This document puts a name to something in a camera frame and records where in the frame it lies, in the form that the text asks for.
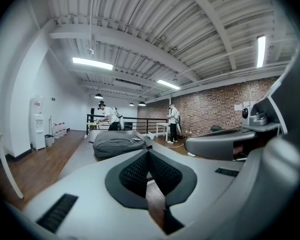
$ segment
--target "white table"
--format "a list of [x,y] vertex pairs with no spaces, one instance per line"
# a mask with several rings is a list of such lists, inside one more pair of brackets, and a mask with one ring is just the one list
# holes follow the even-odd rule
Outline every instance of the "white table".
[[169,123],[167,122],[157,122],[156,123],[156,137],[158,138],[158,131],[159,131],[159,126],[163,126],[163,136],[165,136],[165,141],[168,141],[168,128],[169,128]]
[[4,172],[5,172],[6,176],[8,177],[8,180],[9,180],[10,184],[12,185],[14,191],[16,192],[18,197],[22,199],[22,198],[24,198],[24,195],[21,193],[20,189],[18,188],[17,183],[15,182],[15,179],[12,176],[11,171],[9,169],[9,166],[8,166],[8,163],[6,160],[6,156],[4,153],[4,148],[2,146],[2,138],[1,137],[2,137],[2,134],[0,133],[0,159],[2,162]]

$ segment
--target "water cooler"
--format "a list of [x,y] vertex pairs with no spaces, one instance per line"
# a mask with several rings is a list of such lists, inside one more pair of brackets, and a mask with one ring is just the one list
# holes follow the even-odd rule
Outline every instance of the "water cooler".
[[36,96],[31,99],[31,143],[36,150],[43,149],[46,147],[45,143],[45,127],[44,127],[44,116],[42,115],[43,108],[43,97]]

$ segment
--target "black pants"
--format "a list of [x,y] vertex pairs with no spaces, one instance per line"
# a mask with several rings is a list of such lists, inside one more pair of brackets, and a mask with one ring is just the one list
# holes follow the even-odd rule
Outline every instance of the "black pants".
[[119,122],[113,122],[110,126],[108,131],[118,131],[118,124]]
[[170,141],[174,142],[177,140],[177,124],[170,123]]

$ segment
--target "ceiling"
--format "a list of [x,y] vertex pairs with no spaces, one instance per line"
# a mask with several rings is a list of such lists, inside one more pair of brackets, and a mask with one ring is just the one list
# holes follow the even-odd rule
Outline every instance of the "ceiling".
[[[159,79],[187,88],[235,71],[249,74],[256,70],[260,35],[267,38],[265,70],[284,69],[297,46],[274,0],[47,0],[47,5],[57,24],[52,49],[78,84],[87,93],[127,100],[169,93]],[[73,65],[72,57],[114,67]]]

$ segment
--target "paper on wall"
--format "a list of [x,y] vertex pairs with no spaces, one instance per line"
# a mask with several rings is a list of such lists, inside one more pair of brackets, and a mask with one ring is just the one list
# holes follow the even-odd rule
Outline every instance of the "paper on wall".
[[242,104],[234,105],[234,111],[242,111]]

